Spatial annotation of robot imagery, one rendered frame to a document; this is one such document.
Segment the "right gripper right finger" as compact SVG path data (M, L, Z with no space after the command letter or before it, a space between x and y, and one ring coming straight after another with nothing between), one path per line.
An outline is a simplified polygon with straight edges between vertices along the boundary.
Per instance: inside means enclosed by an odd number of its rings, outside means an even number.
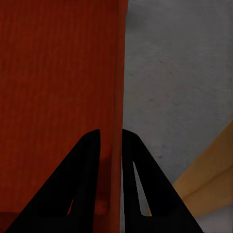
M133 162L151 216L141 214ZM122 168L125 233L204 233L141 138L125 129Z

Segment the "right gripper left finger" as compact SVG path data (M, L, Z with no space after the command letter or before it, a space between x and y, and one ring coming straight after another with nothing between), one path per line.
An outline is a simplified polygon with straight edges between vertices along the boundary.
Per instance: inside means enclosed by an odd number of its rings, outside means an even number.
M81 137L5 233L92 233L100 130Z

